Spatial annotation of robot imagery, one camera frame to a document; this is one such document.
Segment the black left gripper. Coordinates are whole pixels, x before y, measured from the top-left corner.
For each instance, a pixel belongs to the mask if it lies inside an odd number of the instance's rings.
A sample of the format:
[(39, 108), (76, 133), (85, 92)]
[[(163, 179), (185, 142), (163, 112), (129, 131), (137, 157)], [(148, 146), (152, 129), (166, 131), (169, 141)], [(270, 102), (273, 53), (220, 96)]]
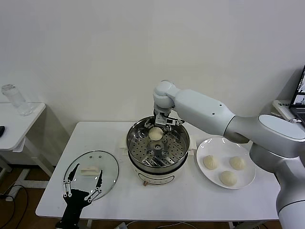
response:
[(71, 189), (79, 163), (69, 166), (62, 181), (63, 197), (67, 204), (61, 221), (64, 224), (78, 224), (82, 209), (101, 197), (103, 170), (99, 175), (85, 181), (84, 191)]

